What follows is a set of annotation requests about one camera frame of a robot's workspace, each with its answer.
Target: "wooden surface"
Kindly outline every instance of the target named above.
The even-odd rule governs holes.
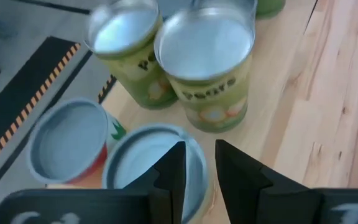
[[[233,130],[203,133],[179,103],[144,110],[119,83],[103,107],[130,129],[184,127],[215,179],[214,140],[225,139],[309,187],[358,187],[358,0],[287,0],[256,27],[249,110]],[[203,223],[229,223],[219,189]]]

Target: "metal can lid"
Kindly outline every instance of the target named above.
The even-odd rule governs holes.
[[[118,0],[100,5],[86,25],[85,44],[97,54],[122,52],[146,38],[159,16],[154,0]]]
[[[182,80],[210,80],[229,72],[254,45],[253,21],[231,7],[178,12],[159,30],[154,51],[162,68]]]
[[[186,189],[182,222],[189,222],[206,195],[208,168],[200,145],[178,126],[151,124],[122,138],[104,167],[103,187],[123,189],[152,167],[178,141],[186,142]]]
[[[64,101],[34,126],[27,143],[27,164],[43,183],[68,182],[92,165],[107,135],[107,114],[99,104],[85,98]]]

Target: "green can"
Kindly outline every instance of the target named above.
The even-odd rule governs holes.
[[[118,0],[97,7],[85,43],[143,108],[162,109],[178,99],[157,63],[154,38],[162,25],[154,0]]]
[[[189,121],[219,133],[247,111],[254,20],[231,7],[189,9],[169,18],[154,50]]]
[[[258,19],[276,16],[285,6],[285,0],[258,0],[256,17]]]

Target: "striped tape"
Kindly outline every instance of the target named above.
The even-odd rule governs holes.
[[[47,92],[50,85],[55,81],[55,79],[59,76],[60,72],[64,69],[70,59],[74,56],[74,54],[80,49],[80,44],[75,44],[70,47],[69,51],[63,56],[61,61],[56,65],[53,71],[49,74],[49,77],[45,80],[45,82],[40,86],[40,88],[34,93],[34,96],[30,99],[30,101],[26,104],[23,110],[17,115],[15,121],[11,124],[9,129],[4,133],[4,135],[0,138],[0,153],[4,149],[5,145],[11,140],[13,135],[17,132],[17,130],[22,126],[24,121],[30,115],[33,108],[37,105],[37,103],[41,100],[42,96]]]
[[[102,101],[107,96],[107,94],[109,93],[111,87],[115,84],[115,82],[116,82],[116,77],[110,75],[109,79],[104,84],[102,90],[100,90],[99,92],[98,99],[97,99],[98,103],[102,103]]]

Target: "pringles can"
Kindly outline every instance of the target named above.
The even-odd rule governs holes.
[[[186,144],[182,223],[200,223],[213,202],[213,177],[201,146],[178,126],[150,124],[123,137],[104,166],[103,188],[123,189],[144,174],[178,141]]]
[[[125,134],[120,122],[96,102],[64,101],[34,126],[27,143],[27,164],[42,183],[98,188],[104,162]]]
[[[90,15],[85,44],[143,108],[161,109],[177,100],[157,63],[153,41],[162,24],[154,0],[118,0]]]
[[[189,121],[206,132],[239,124],[247,111],[254,20],[233,7],[178,12],[154,50]]]

